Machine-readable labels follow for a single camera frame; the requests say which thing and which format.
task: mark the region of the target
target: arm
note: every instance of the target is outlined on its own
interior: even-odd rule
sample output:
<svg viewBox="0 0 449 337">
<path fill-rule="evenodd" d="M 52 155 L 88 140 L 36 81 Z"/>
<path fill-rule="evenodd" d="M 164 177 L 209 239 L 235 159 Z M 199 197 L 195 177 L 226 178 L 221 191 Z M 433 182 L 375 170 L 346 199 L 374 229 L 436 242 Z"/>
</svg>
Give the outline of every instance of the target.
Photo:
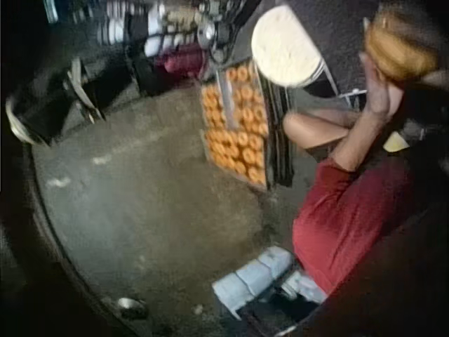
<svg viewBox="0 0 449 337">
<path fill-rule="evenodd" d="M 362 164 L 384 126 L 396 113 L 403 91 L 380 78 L 371 59 L 361 54 L 365 68 L 368 101 L 348 136 L 335 148 L 330 157 L 342 169 L 354 172 Z"/>
</svg>

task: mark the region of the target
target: person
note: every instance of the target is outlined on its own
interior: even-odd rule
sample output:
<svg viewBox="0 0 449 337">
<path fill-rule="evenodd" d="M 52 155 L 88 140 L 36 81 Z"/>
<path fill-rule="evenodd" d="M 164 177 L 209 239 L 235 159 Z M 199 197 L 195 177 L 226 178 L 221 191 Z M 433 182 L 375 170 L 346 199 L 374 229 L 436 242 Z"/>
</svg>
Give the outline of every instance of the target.
<svg viewBox="0 0 449 337">
<path fill-rule="evenodd" d="M 361 172 L 361 165 L 398 112 L 403 90 L 385 81 L 370 57 L 361 53 L 367 103 L 362 113 L 315 110 L 289 113 L 286 135 L 310 149 L 342 138 L 319 163 L 316 180 L 293 224 L 295 254 L 327 293 L 344 281 L 376 242 L 420 207 L 413 164 L 384 158 Z"/>
</svg>

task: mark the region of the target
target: tray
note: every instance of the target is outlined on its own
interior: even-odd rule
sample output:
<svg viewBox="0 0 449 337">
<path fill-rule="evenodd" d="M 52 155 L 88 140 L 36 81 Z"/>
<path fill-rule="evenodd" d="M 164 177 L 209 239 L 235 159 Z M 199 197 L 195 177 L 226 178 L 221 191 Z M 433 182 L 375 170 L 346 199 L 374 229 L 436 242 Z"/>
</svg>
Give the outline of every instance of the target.
<svg viewBox="0 0 449 337">
<path fill-rule="evenodd" d="M 270 149 L 260 135 L 209 129 L 201 130 L 201 139 L 209 162 L 259 190 L 272 186 Z"/>
</svg>

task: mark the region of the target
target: hand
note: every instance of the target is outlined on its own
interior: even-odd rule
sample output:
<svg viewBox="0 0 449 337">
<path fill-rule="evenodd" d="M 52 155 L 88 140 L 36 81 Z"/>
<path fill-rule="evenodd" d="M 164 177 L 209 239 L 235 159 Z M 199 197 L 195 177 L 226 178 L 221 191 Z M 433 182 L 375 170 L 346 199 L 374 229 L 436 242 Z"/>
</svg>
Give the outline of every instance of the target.
<svg viewBox="0 0 449 337">
<path fill-rule="evenodd" d="M 364 112 L 387 123 L 398 111 L 403 91 L 383 78 L 367 54 L 360 53 L 360 59 L 365 69 L 367 90 Z"/>
</svg>

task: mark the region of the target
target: small metal object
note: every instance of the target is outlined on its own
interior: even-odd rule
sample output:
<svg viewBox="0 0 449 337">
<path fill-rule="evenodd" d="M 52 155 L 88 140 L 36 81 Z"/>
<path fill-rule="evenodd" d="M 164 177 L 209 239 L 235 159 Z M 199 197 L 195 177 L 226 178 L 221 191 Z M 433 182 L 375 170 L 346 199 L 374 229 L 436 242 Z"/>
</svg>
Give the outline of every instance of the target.
<svg viewBox="0 0 449 337">
<path fill-rule="evenodd" d="M 122 297 L 117 301 L 120 314 L 125 319 L 146 319 L 148 317 L 148 307 L 143 300 Z"/>
<path fill-rule="evenodd" d="M 204 18 L 198 27 L 198 43 L 202 49 L 210 48 L 215 42 L 215 24 L 212 20 Z"/>
</svg>

